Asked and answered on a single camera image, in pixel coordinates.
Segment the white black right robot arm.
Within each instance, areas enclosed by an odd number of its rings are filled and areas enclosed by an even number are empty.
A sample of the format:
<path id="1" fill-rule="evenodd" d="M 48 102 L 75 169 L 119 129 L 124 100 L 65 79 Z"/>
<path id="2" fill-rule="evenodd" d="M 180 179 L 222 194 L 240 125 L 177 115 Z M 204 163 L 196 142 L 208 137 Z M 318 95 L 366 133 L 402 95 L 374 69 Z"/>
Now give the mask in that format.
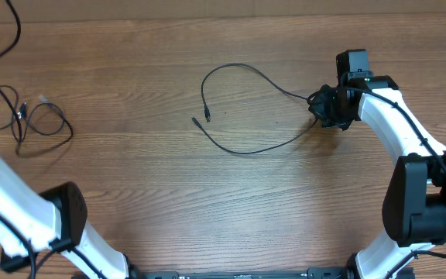
<path id="1" fill-rule="evenodd" d="M 446 243 L 446 146 L 409 110 L 397 83 L 376 76 L 365 50 L 336 56 L 338 84 L 323 85 L 307 98 L 310 112 L 324 128 L 346 130 L 364 122 L 393 162 L 382 206 L 383 230 L 353 254 L 343 278 L 412 278 L 411 260 Z"/>

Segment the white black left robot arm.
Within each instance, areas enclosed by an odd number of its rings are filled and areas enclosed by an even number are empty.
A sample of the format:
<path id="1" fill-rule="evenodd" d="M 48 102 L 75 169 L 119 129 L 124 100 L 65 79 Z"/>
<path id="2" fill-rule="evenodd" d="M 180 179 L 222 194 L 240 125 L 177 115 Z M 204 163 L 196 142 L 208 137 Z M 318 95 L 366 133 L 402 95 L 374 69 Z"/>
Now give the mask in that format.
<path id="1" fill-rule="evenodd" d="M 135 278 L 135 266 L 113 249 L 87 219 L 77 185 L 67 182 L 36 193 L 0 157 L 0 245 L 2 270 L 37 270 L 42 250 L 66 257 L 89 278 Z"/>

